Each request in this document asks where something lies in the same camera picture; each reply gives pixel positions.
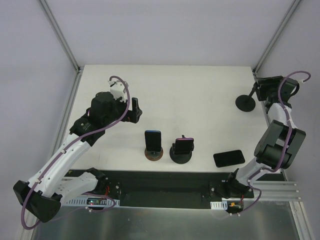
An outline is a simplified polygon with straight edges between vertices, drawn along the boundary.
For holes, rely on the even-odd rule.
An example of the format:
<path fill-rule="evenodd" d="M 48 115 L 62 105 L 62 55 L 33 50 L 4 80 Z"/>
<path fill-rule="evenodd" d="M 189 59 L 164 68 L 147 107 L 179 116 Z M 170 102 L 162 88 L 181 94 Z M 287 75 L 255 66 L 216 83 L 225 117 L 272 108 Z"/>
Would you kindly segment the black clamp phone stand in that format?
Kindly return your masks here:
<path fill-rule="evenodd" d="M 177 154 L 174 154 L 174 147 L 175 147 L 175 142 L 172 144 L 170 150 L 169 150 L 169 156 L 171 158 L 171 160 L 173 162 L 175 162 L 176 164 L 186 164 L 187 162 L 190 161 L 191 157 L 192 157 L 192 152 L 190 154 L 185 154 L 185 155 L 177 155 Z"/>

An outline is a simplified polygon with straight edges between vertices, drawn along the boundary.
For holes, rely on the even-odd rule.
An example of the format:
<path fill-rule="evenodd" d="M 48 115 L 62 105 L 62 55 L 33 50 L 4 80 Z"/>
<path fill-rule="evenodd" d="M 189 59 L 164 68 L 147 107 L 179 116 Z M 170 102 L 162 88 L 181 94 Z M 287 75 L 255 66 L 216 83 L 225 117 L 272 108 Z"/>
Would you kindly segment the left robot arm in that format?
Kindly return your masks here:
<path fill-rule="evenodd" d="M 97 93 L 85 114 L 74 122 L 60 148 L 42 169 L 28 181 L 19 180 L 13 186 L 22 206 L 20 220 L 23 228 L 31 229 L 25 222 L 26 211 L 34 215 L 38 223 L 46 223 L 57 215 L 63 204 L 81 194 L 104 195 L 108 188 L 106 176 L 94 167 L 68 183 L 62 183 L 62 178 L 107 129 L 119 122 L 136 124 L 142 114 L 136 97 L 115 99 L 109 91 Z"/>

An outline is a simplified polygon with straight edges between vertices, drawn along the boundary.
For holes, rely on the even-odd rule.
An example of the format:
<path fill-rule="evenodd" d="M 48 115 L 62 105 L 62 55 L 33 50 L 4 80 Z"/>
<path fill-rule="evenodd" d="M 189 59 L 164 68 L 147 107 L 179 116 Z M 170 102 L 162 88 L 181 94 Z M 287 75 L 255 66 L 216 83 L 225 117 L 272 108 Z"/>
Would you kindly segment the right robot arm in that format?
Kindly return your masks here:
<path fill-rule="evenodd" d="M 239 110 L 251 112 L 255 108 L 253 94 L 256 94 L 257 99 L 264 102 L 270 123 L 254 150 L 254 159 L 215 186 L 216 195 L 226 199 L 243 197 L 253 191 L 253 183 L 260 177 L 287 169 L 292 164 L 306 138 L 306 132 L 293 121 L 289 102 L 299 89 L 300 83 L 290 76 L 256 78 L 250 94 L 236 99 Z"/>

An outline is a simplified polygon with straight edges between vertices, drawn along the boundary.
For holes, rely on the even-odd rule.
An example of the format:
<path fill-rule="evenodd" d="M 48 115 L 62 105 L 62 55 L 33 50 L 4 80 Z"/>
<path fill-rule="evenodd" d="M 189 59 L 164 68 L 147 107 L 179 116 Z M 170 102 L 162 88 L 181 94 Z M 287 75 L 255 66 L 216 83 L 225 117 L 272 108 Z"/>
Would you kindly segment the purple phone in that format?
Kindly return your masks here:
<path fill-rule="evenodd" d="M 173 153 L 175 155 L 189 155 L 194 149 L 192 137 L 180 137 L 175 140 Z"/>

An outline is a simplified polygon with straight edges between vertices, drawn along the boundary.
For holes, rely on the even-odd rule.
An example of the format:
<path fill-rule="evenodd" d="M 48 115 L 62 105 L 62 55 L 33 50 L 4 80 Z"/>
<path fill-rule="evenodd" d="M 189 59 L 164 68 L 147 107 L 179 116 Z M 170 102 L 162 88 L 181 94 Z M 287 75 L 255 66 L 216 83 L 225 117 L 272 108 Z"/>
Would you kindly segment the black tall phone stand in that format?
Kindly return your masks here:
<path fill-rule="evenodd" d="M 253 98 L 254 93 L 258 89 L 258 84 L 255 82 L 249 94 L 243 94 L 236 98 L 236 107 L 243 112 L 252 112 L 256 107 L 256 102 Z"/>

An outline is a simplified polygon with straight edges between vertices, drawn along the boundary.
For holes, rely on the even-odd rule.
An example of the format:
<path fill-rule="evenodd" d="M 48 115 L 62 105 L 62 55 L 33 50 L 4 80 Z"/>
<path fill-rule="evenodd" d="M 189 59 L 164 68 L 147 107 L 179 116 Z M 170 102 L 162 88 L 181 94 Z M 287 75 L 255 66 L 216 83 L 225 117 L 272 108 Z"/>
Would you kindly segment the blue phone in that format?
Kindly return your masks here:
<path fill-rule="evenodd" d="M 145 149 L 147 152 L 160 152 L 162 149 L 162 135 L 159 130 L 146 130 L 144 132 Z"/>

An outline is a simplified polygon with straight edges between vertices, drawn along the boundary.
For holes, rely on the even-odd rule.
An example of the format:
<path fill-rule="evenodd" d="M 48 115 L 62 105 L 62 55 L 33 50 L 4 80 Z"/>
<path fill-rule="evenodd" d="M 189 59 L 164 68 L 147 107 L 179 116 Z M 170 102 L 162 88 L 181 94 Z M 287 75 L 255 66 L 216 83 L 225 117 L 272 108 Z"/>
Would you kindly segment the brown base phone stand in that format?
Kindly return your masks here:
<path fill-rule="evenodd" d="M 157 151 L 147 151 L 146 149 L 144 150 L 144 155 L 145 157 L 152 162 L 156 162 L 158 160 L 160 160 L 163 156 L 163 148 L 160 149 L 159 152 Z"/>

